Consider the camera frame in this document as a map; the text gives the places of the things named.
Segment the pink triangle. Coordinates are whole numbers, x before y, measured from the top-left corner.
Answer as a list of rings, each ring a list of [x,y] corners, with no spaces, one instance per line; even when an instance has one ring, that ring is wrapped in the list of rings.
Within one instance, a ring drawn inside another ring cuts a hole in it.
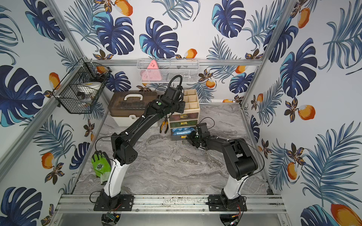
[[[143,82],[159,82],[162,80],[156,60],[152,60],[146,69],[141,71],[141,80]]]

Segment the beige drawer organizer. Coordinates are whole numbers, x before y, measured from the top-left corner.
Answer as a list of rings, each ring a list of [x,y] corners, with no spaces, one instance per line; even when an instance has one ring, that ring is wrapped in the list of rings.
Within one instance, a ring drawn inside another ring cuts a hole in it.
[[[168,115],[170,129],[195,127],[199,122],[200,106],[196,89],[186,89],[183,101],[185,102],[183,113]]]

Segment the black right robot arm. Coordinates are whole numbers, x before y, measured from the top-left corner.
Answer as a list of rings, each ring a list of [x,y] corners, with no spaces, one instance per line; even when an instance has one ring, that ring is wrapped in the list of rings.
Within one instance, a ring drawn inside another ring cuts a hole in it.
[[[195,148],[222,153],[229,178],[220,195],[211,195],[207,202],[210,211],[245,211],[246,199],[239,194],[247,178],[258,169],[258,163],[245,139],[225,139],[213,136],[206,123],[187,135],[187,141]]]

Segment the brown lidded storage box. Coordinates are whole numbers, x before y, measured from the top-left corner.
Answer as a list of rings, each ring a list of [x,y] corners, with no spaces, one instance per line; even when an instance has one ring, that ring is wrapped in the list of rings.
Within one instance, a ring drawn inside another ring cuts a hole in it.
[[[145,112],[149,102],[155,100],[155,91],[115,92],[108,105],[111,117],[118,126],[131,126]]]

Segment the green work glove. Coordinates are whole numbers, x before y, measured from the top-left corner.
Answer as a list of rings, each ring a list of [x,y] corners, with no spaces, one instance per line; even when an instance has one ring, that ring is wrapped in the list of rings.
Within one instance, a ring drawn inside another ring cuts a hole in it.
[[[95,151],[91,157],[91,163],[96,177],[100,178],[102,185],[105,185],[112,169],[108,155],[102,151]]]

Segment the white tape roll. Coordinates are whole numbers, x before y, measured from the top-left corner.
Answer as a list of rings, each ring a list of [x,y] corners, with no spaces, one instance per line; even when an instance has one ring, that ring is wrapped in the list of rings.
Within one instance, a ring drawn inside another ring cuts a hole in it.
[[[85,82],[77,85],[78,91],[83,93],[98,92],[100,87],[100,82]]]

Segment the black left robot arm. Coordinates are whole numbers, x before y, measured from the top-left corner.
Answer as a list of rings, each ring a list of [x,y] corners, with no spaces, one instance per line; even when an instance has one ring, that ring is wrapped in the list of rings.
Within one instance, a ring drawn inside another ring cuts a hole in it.
[[[112,170],[105,187],[97,198],[95,211],[114,211],[121,206],[121,186],[125,174],[138,153],[134,149],[140,137],[156,122],[173,113],[183,113],[185,102],[183,100],[183,87],[168,86],[165,93],[146,105],[142,116],[128,129],[119,134],[111,135],[113,150]]]

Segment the yellow black pliers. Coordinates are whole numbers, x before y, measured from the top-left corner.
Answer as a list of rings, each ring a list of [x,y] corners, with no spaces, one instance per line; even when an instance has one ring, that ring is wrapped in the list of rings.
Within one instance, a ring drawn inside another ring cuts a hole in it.
[[[169,128],[169,126],[168,126],[168,119],[167,118],[165,118],[164,120],[163,120],[163,122],[161,123],[161,126],[160,126],[160,128],[159,128],[159,133],[164,133],[164,134],[166,134],[167,132],[168,132],[168,128]]]

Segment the clear wall tray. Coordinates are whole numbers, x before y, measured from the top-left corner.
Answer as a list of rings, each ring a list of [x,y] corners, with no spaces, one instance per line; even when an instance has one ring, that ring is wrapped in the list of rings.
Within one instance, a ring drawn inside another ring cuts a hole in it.
[[[183,83],[195,83],[199,79],[198,59],[139,59],[136,67],[140,74],[143,69],[148,67],[152,60],[156,60],[162,80],[159,82],[143,82],[141,80],[142,83],[169,83],[177,75],[182,76]]]

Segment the clear lowest drawer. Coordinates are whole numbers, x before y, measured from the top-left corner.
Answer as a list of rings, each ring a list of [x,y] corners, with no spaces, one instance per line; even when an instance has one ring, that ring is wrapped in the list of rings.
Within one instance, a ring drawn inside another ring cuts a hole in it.
[[[178,141],[187,139],[193,131],[195,131],[195,127],[171,129],[171,140]]]

